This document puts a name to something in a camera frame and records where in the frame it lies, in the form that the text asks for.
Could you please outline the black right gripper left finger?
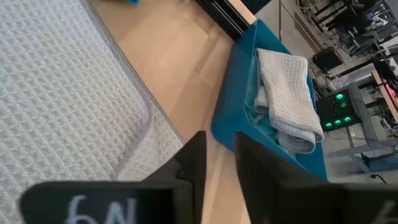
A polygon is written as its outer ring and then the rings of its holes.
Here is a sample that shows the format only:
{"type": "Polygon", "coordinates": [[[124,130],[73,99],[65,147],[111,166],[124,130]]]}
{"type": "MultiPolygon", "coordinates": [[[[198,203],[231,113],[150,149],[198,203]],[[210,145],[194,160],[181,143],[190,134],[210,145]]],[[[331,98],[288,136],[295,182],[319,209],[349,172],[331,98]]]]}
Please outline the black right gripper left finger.
{"type": "Polygon", "coordinates": [[[19,199],[25,224],[200,224],[206,132],[141,181],[53,181],[19,199]]]}

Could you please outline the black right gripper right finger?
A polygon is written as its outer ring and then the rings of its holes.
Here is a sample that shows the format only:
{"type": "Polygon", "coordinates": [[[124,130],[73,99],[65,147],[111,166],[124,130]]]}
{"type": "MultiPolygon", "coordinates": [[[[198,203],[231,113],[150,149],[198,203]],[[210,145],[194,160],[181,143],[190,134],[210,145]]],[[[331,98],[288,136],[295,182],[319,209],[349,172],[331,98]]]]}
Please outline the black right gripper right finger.
{"type": "Polygon", "coordinates": [[[251,224],[398,224],[398,185],[322,180],[242,132],[234,153],[251,224]]]}

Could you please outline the grey waffle microfiber towel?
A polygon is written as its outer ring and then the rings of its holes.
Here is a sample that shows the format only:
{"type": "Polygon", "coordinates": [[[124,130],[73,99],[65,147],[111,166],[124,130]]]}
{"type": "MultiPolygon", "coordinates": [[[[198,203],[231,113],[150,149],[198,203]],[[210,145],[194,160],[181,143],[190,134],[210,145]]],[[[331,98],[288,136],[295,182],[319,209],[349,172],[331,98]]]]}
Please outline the grey waffle microfiber towel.
{"type": "Polygon", "coordinates": [[[0,0],[0,224],[46,180],[142,180],[183,140],[89,0],[0,0]]]}
{"type": "Polygon", "coordinates": [[[301,56],[256,49],[255,122],[267,118],[287,150],[311,154],[324,138],[307,84],[308,61],[301,56]]]}

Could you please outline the blue plastic bin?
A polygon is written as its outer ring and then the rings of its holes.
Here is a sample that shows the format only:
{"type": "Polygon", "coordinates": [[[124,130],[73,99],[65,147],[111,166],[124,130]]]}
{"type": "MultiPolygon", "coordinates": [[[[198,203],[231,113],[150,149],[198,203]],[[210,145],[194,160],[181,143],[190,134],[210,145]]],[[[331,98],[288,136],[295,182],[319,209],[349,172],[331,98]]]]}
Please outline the blue plastic bin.
{"type": "Polygon", "coordinates": [[[326,180],[328,177],[320,143],[316,144],[311,154],[289,153],[277,143],[275,130],[267,119],[260,122],[265,127],[262,130],[252,123],[252,104],[257,94],[257,48],[289,53],[262,20],[254,22],[234,43],[211,122],[214,138],[233,151],[234,135],[242,131],[290,163],[326,180]]]}

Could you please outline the black machine with green lights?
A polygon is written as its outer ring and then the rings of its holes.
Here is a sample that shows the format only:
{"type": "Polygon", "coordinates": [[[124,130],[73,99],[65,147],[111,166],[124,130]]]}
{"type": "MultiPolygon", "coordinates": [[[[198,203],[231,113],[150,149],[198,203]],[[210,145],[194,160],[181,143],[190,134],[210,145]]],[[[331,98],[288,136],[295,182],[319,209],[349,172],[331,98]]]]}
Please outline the black machine with green lights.
{"type": "Polygon", "coordinates": [[[316,107],[324,132],[334,131],[361,122],[354,111],[348,90],[318,100],[316,107]]]}

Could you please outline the black floor box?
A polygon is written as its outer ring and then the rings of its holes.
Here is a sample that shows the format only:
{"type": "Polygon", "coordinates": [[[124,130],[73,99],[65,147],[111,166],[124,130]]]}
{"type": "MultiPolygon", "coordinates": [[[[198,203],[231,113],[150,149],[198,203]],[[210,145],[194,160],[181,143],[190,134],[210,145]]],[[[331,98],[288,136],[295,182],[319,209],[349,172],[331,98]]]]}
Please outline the black floor box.
{"type": "Polygon", "coordinates": [[[343,64],[341,55],[334,47],[327,47],[319,51],[312,57],[312,60],[323,73],[327,73],[343,64]]]}

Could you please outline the grey cart frame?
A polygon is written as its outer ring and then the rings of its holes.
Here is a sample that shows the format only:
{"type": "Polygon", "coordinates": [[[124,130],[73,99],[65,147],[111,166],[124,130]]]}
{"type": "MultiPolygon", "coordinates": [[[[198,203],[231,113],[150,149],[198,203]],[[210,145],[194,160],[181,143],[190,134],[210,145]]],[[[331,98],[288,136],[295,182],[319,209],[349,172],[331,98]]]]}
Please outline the grey cart frame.
{"type": "Polygon", "coordinates": [[[358,85],[356,83],[351,83],[348,86],[348,90],[354,112],[359,116],[361,121],[364,135],[362,140],[366,141],[366,143],[362,146],[353,146],[351,133],[349,129],[347,129],[350,147],[331,152],[328,154],[328,157],[349,157],[354,164],[358,166],[358,170],[353,172],[354,175],[371,175],[381,172],[398,171],[398,137],[394,139],[379,140],[369,118],[369,113],[363,102],[358,85]],[[360,156],[365,152],[380,150],[387,151],[387,154],[375,156],[371,158],[369,162],[365,162],[360,156]]]}

